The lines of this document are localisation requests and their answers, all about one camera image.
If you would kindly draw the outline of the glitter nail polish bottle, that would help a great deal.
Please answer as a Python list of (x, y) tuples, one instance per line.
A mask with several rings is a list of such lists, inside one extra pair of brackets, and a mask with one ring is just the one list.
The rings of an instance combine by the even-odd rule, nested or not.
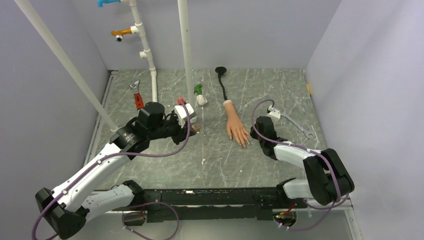
[(200, 124), (199, 124), (199, 123), (192, 125), (192, 126), (191, 126), (191, 128), (192, 128), (192, 130), (193, 130), (193, 131), (195, 131), (197, 134), (198, 134), (198, 133), (200, 132), (200, 130), (201, 130), (201, 126), (200, 126)]

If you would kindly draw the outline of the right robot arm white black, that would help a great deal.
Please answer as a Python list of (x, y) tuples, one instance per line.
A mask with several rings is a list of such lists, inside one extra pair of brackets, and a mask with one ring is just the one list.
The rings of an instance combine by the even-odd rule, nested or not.
[(305, 178), (290, 178), (277, 185), (276, 203), (289, 207), (296, 199), (313, 199), (322, 206), (354, 191), (355, 184), (338, 153), (332, 149), (305, 150), (277, 136), (269, 116), (260, 116), (250, 129), (265, 156), (304, 170)]

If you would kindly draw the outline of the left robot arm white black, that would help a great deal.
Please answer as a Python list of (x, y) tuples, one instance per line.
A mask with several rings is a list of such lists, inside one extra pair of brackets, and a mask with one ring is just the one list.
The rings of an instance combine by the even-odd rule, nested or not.
[(105, 212), (122, 207), (139, 209), (146, 201), (145, 191), (133, 180), (97, 195), (93, 192), (117, 169), (137, 156), (145, 156), (153, 140), (171, 138), (184, 148), (189, 137), (196, 134), (191, 127), (195, 116), (193, 107), (183, 99), (168, 114), (161, 103), (146, 103), (75, 175), (54, 189), (42, 188), (36, 193), (39, 217), (48, 222), (56, 237), (66, 240)]

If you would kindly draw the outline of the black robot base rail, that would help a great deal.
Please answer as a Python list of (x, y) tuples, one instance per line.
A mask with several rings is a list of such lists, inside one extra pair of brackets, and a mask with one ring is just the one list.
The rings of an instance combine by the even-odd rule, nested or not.
[(151, 188), (143, 197), (118, 207), (138, 211), (147, 223), (180, 220), (255, 219), (271, 221), (280, 212), (295, 212), (307, 206), (300, 198), (290, 199), (279, 184), (273, 187)]

